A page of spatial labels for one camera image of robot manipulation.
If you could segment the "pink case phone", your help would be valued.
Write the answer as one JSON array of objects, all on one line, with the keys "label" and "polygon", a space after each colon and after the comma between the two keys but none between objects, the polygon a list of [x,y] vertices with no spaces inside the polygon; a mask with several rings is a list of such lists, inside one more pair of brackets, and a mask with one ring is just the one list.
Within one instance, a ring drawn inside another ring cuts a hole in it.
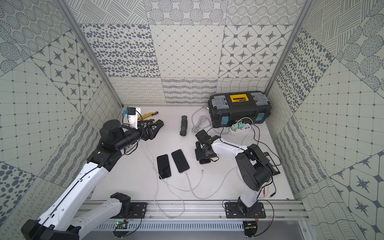
[{"label": "pink case phone", "polygon": [[210,163],[212,160],[211,159],[201,159],[201,160],[199,160],[199,163],[201,164],[201,165],[204,165],[204,164],[208,164],[208,163]]}]

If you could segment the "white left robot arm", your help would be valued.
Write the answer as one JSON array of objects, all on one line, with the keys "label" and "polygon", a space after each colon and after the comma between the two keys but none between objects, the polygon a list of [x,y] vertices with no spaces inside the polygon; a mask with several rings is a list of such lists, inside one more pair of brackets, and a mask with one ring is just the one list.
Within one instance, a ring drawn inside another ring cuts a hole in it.
[{"label": "white left robot arm", "polygon": [[58,200],[37,220],[27,220],[21,232],[27,240],[81,240],[104,221],[112,218],[143,219],[146,204],[132,203],[122,193],[114,193],[91,211],[76,217],[76,213],[97,184],[123,156],[122,150],[139,140],[152,140],[164,122],[158,120],[135,129],[109,120],[100,129],[101,139],[87,158],[86,164]]}]

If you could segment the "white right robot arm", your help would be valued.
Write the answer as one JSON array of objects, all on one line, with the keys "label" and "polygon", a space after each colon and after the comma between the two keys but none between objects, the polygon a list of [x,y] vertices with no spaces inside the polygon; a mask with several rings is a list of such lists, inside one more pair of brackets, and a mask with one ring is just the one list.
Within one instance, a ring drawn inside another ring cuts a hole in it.
[{"label": "white right robot arm", "polygon": [[269,159],[265,156],[259,146],[238,146],[226,142],[219,136],[198,137],[196,142],[198,161],[203,159],[213,160],[219,155],[234,157],[245,183],[244,190],[238,198],[238,208],[243,213],[249,213],[259,202],[262,188],[273,181],[277,174]]}]

